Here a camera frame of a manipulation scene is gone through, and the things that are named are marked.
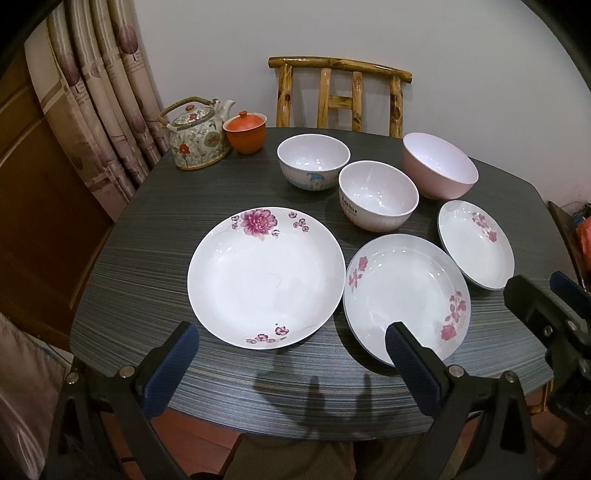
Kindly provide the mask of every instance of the floral plate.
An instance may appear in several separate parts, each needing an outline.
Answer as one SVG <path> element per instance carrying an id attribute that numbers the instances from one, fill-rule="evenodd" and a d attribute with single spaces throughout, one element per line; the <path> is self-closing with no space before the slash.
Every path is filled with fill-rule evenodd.
<path id="1" fill-rule="evenodd" d="M 513 250 L 488 213 L 452 200 L 439 210 L 437 229 L 443 248 L 468 279 L 488 290 L 505 288 L 515 271 Z"/>
<path id="2" fill-rule="evenodd" d="M 243 348 L 296 343 L 335 311 L 345 259 L 318 220 L 297 210 L 261 207 L 232 215 L 193 254 L 189 300 L 213 335 Z"/>
<path id="3" fill-rule="evenodd" d="M 393 365 L 385 334 L 403 322 L 419 343 L 445 360 L 470 323 L 470 293 L 453 260 L 412 235 L 384 235 L 364 245 L 347 270 L 343 305 L 349 327 L 375 358 Z"/>

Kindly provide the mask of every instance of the wooden door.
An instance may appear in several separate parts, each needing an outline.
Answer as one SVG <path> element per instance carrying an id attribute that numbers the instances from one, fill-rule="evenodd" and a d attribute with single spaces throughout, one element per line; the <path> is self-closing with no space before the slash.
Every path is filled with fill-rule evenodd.
<path id="1" fill-rule="evenodd" d="M 79 297 L 112 225 L 48 126 L 21 48 L 0 80 L 0 312 L 69 350 Z"/>

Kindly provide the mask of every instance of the teapot handle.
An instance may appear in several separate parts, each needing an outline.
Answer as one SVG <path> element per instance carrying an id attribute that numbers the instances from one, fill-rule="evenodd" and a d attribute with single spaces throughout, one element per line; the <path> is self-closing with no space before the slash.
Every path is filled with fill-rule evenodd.
<path id="1" fill-rule="evenodd" d="M 164 118 L 164 115 L 166 115 L 167 113 L 172 112 L 175 108 L 178 108 L 178 107 L 184 105 L 185 103 L 190 103 L 190 102 L 199 102 L 199 103 L 202 103 L 202 104 L 207 105 L 207 106 L 213 105 L 213 102 L 212 101 L 206 100 L 205 98 L 201 98 L 201 97 L 187 97 L 187 98 L 183 98 L 182 100 L 179 100 L 178 102 L 173 103 L 172 105 L 170 105 L 170 106 L 166 107 L 164 110 L 162 110 L 158 114 L 158 121 L 163 125 L 163 127 L 167 127 L 167 128 L 173 129 L 174 127 L 170 127 L 169 126 L 169 123 Z"/>

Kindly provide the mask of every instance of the pink bowl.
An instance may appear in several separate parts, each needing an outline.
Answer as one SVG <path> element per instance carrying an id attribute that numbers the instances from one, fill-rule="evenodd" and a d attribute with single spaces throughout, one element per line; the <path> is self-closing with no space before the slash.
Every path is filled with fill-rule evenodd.
<path id="1" fill-rule="evenodd" d="M 478 170 L 472 160 L 444 139 L 412 133 L 405 135 L 402 142 L 402 169 L 423 196 L 457 199 L 477 182 Z"/>

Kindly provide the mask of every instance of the orange cup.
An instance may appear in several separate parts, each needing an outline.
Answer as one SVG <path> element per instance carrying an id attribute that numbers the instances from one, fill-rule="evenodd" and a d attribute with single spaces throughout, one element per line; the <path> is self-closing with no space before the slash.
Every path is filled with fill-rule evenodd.
<path id="1" fill-rule="evenodd" d="M 261 113 L 248 113 L 246 110 L 228 119 L 223 129 L 230 145 L 238 153 L 249 155 L 262 148 L 267 133 L 267 117 Z"/>

